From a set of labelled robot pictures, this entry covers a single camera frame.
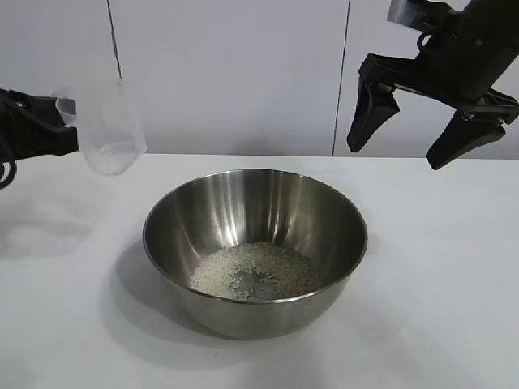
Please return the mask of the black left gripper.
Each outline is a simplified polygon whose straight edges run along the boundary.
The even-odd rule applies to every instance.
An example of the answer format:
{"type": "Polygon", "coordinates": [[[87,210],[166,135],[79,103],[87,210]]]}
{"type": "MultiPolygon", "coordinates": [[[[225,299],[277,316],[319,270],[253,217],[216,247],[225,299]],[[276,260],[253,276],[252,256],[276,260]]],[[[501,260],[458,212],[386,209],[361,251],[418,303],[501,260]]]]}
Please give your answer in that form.
{"type": "Polygon", "coordinates": [[[0,89],[2,159],[7,158],[6,147],[15,159],[64,156],[78,151],[77,130],[65,125],[56,100],[0,89]],[[32,114],[10,110],[9,98],[32,114]]]}

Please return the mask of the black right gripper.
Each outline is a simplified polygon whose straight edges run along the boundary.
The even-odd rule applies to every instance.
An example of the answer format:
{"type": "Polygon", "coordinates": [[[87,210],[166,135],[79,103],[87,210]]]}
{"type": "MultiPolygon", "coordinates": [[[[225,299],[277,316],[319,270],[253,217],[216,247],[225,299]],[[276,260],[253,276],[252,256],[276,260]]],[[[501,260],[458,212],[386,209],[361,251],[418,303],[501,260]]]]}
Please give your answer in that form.
{"type": "Polygon", "coordinates": [[[369,53],[358,73],[358,99],[346,136],[359,152],[400,112],[393,93],[405,90],[458,110],[426,154],[438,170],[475,148],[501,140],[502,122],[517,119],[517,101],[493,86],[518,56],[518,3],[393,1],[390,21],[419,31],[415,58],[369,53]]]}

